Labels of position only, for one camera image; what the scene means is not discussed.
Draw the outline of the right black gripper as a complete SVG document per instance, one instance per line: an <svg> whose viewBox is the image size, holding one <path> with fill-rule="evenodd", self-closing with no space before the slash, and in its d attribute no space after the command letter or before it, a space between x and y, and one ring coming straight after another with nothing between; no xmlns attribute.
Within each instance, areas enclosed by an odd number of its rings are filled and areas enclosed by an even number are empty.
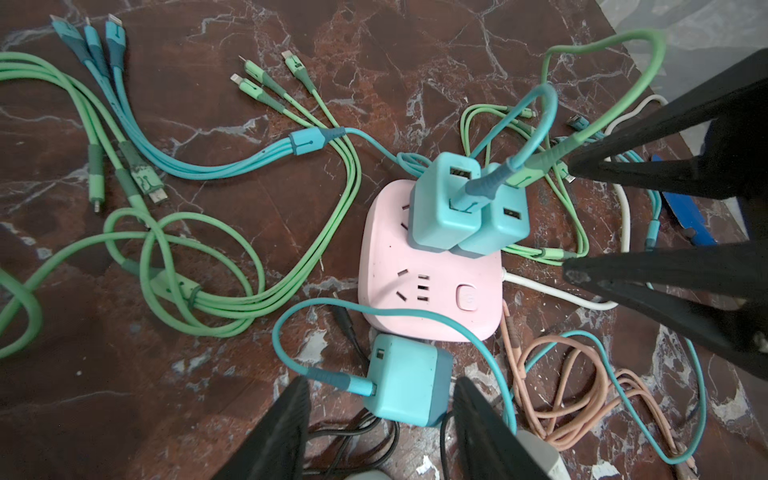
<svg viewBox="0 0 768 480"><path fill-rule="evenodd" d="M701 153L618 155L698 124ZM758 378L767 375L767 53L759 50L571 158L573 175L661 192L693 244L565 262L569 283L636 310ZM734 198L748 237L718 243L696 200Z"/></svg>

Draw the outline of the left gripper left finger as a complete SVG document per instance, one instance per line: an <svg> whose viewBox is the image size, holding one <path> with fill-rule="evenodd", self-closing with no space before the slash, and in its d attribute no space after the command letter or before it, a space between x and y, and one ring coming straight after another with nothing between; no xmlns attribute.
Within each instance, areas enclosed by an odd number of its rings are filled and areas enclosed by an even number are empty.
<svg viewBox="0 0 768 480"><path fill-rule="evenodd" d="M302 479L310 409L308 380L298 376L213 479Z"/></svg>

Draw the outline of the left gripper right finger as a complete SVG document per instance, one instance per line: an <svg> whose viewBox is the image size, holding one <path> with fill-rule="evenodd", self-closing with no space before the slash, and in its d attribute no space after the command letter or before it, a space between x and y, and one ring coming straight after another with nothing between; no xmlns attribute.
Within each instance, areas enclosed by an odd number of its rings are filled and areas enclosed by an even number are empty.
<svg viewBox="0 0 768 480"><path fill-rule="evenodd" d="M465 479L548 479L501 416L466 377L456 382L452 413Z"/></svg>

